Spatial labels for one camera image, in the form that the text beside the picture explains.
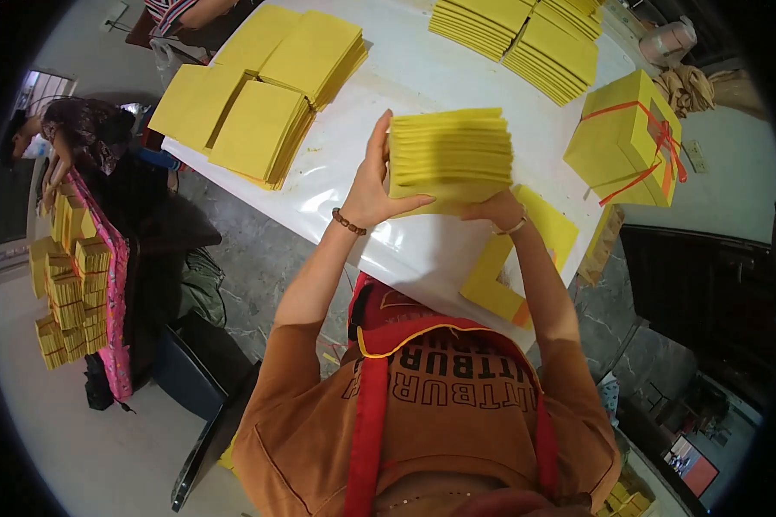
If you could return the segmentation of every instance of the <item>finger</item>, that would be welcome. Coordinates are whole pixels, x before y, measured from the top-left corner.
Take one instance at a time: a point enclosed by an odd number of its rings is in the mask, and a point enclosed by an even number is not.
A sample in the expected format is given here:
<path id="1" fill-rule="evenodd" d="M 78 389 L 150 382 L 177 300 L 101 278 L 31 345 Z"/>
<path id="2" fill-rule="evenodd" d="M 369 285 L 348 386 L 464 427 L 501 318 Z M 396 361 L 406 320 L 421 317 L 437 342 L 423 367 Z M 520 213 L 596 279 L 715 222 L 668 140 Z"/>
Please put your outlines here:
<path id="1" fill-rule="evenodd" d="M 371 138 L 368 139 L 368 147 L 365 151 L 366 160 L 381 160 L 382 151 L 385 149 L 385 141 L 388 139 L 388 127 L 391 125 L 391 117 L 394 114 L 386 109 L 380 119 L 376 121 Z"/>
<path id="2" fill-rule="evenodd" d="M 415 196 L 408 196 L 407 198 L 391 199 L 389 201 L 389 209 L 391 211 L 391 217 L 394 215 L 400 215 L 401 213 L 410 212 L 411 210 L 424 207 L 427 204 L 431 204 L 436 201 L 437 198 L 429 196 L 424 193 L 418 193 Z"/>
<path id="3" fill-rule="evenodd" d="M 486 216 L 486 209 L 482 203 L 468 205 L 463 211 L 463 215 L 460 216 L 463 221 L 473 221 L 475 219 L 488 219 Z"/>

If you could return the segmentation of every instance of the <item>bracelet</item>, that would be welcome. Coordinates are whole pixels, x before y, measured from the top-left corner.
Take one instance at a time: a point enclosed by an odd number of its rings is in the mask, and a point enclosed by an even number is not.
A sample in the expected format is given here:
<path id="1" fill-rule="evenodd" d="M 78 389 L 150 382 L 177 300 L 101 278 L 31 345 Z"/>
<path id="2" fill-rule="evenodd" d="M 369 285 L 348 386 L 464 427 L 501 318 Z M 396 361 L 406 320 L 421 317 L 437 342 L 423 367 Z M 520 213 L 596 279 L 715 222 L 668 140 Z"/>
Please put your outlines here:
<path id="1" fill-rule="evenodd" d="M 509 228 L 505 232 L 495 232 L 496 235 L 511 235 L 514 232 L 517 232 L 520 230 L 526 222 L 529 221 L 526 214 L 523 214 L 523 217 L 520 218 L 520 222 L 518 222 L 514 227 Z"/>
<path id="2" fill-rule="evenodd" d="M 345 219 L 341 216 L 341 213 L 339 213 L 339 208 L 333 209 L 331 212 L 333 214 L 333 220 L 341 224 L 343 227 L 347 228 L 348 230 L 351 230 L 353 233 L 356 233 L 357 235 L 365 235 L 368 233 L 367 230 L 364 228 L 360 228 L 355 224 L 352 224 L 350 221 Z"/>

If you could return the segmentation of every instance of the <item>striped shirt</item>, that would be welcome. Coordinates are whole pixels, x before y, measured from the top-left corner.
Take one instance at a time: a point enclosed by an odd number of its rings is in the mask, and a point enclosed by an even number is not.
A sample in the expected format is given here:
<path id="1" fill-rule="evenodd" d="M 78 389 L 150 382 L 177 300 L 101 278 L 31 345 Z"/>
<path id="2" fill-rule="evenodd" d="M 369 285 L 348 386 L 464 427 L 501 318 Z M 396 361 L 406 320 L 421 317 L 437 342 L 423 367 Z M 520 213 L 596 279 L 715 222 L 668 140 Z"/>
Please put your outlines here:
<path id="1" fill-rule="evenodd" d="M 198 0 L 144 0 L 146 10 L 155 20 L 153 36 L 166 37 L 172 34 L 175 22 Z"/>

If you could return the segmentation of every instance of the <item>black chair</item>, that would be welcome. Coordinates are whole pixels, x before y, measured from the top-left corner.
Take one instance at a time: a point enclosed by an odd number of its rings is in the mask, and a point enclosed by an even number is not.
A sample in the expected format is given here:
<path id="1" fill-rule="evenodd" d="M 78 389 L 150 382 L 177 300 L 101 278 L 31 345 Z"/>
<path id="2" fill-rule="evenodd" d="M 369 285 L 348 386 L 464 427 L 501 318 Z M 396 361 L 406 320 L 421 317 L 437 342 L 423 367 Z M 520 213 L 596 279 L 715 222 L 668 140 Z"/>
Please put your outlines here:
<path id="1" fill-rule="evenodd" d="M 153 379 L 170 397 L 207 421 L 178 474 L 172 509 L 179 511 L 198 480 L 216 464 L 238 429 L 259 375 L 222 328 L 196 313 L 166 326 L 156 346 Z"/>

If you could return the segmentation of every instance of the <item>concrete floor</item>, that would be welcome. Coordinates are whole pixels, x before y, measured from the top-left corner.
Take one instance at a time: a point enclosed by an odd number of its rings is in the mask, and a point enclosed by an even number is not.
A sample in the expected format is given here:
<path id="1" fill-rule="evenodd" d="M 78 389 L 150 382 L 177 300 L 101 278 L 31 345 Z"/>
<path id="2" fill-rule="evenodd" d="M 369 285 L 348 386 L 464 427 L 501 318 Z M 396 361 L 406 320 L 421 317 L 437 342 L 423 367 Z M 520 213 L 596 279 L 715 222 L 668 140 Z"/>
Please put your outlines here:
<path id="1" fill-rule="evenodd" d="M 221 293 L 228 333 L 250 358 L 263 357 L 276 305 L 314 245 L 195 172 L 181 175 L 179 192 L 222 233 L 222 244 L 210 253 L 226 274 Z M 357 274 L 356 268 L 346 265 L 322 327 L 320 338 L 326 343 L 347 341 L 347 305 Z M 635 315 L 620 241 L 599 283 L 590 286 L 578 277 L 569 286 L 569 296 L 595 381 L 612 370 L 621 381 L 621 395 L 633 396 L 647 408 L 661 395 L 672 399 L 681 394 L 697 371 L 695 358 Z M 328 375 L 335 365 L 319 356 Z M 539 366 L 537 346 L 527 356 Z"/>

